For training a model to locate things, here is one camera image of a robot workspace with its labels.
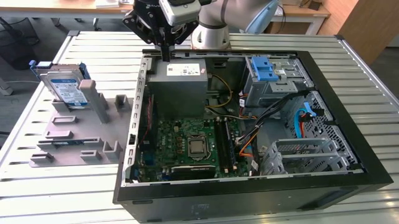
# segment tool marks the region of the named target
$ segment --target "cpu socket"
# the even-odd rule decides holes
[[[186,138],[188,157],[198,161],[206,156],[206,136],[204,134],[192,134]]]

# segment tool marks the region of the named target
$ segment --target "slatted metal table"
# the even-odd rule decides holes
[[[345,41],[332,36],[230,34],[233,49],[305,50],[376,153],[393,184],[325,210],[192,221],[334,224],[399,222],[399,102]],[[141,50],[133,33],[68,36],[53,63],[84,62],[105,97],[133,95]],[[178,48],[189,48],[185,41]],[[0,223],[134,223],[112,204],[117,165],[30,168],[29,157],[49,120],[52,95],[40,83],[0,150]]]

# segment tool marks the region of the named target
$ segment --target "motherboard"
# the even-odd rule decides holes
[[[248,176],[238,134],[234,119],[158,120],[156,148],[141,152],[141,182]]]

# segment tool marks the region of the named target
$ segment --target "ram slot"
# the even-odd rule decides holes
[[[233,145],[233,140],[230,137],[230,131],[229,131],[229,127],[228,127],[228,122],[224,122],[224,126],[225,126],[225,132],[226,132],[226,140],[228,140],[228,154],[229,154],[229,164],[233,170],[237,169],[236,167],[236,156],[234,156],[234,145]]]
[[[228,173],[232,164],[229,159],[229,149],[228,149],[228,132],[225,129],[225,121],[214,120],[214,139],[216,139],[216,149],[218,155],[218,166],[220,171]]]

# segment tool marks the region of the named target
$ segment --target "power supply label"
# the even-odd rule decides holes
[[[168,64],[166,76],[198,76],[200,64]]]
[[[50,82],[54,87],[53,90],[57,92],[66,105],[86,105],[86,99],[82,95],[82,92],[78,90],[78,84],[74,79],[52,79]]]

